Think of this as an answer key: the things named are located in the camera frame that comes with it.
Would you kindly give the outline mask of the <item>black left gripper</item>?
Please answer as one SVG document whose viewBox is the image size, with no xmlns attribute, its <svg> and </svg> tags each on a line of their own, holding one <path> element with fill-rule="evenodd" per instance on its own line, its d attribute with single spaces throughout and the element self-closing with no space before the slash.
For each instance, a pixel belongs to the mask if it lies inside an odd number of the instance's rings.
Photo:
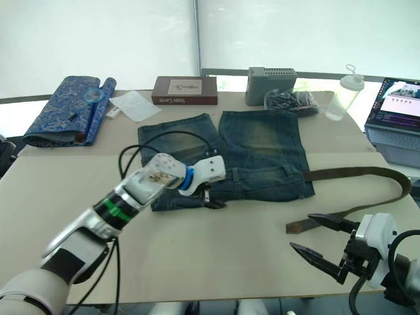
<svg viewBox="0 0 420 315">
<path fill-rule="evenodd" d="M 205 192 L 208 192 L 209 197 L 205 197 Z M 208 209 L 223 209 L 226 203 L 220 200 L 214 201 L 211 198 L 224 198 L 226 195 L 226 180 L 215 182 L 204 182 L 198 186 L 196 195 L 204 198 L 204 206 Z"/>
</svg>

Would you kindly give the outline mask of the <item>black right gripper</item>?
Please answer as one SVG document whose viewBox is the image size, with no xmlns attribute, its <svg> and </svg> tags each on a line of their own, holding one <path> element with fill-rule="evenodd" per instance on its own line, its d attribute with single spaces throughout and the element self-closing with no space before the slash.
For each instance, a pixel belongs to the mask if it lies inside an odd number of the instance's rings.
<svg viewBox="0 0 420 315">
<path fill-rule="evenodd" d="M 331 230 L 350 234 L 339 265 L 324 258 L 320 253 L 290 242 L 289 245 L 309 264 L 328 274 L 339 284 L 344 284 L 349 273 L 370 280 L 378 267 L 378 250 L 356 239 L 360 223 L 330 214 L 313 213 L 308 217 Z"/>
</svg>

